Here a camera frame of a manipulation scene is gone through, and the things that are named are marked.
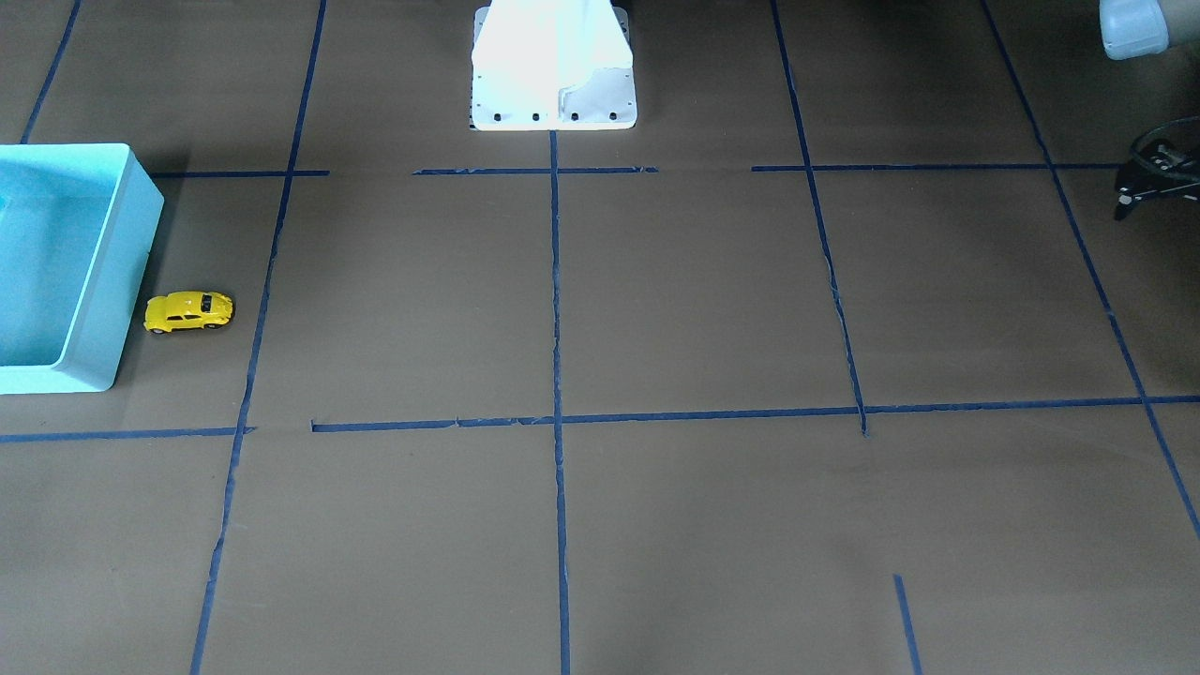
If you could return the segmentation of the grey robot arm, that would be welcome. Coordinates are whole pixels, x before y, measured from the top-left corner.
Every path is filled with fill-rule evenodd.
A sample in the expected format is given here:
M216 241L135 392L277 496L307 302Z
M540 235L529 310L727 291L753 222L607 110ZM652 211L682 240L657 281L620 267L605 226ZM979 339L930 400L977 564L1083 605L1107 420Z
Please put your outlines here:
M1199 38L1199 2L1100 1L1099 29L1111 60L1158 54Z

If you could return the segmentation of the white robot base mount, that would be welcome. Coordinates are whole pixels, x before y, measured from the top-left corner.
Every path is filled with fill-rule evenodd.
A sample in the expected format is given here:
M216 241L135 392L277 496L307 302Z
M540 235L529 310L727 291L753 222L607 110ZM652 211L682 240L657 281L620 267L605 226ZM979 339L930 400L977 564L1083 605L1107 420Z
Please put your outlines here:
M626 8L492 1L474 13L472 129L601 131L638 123Z

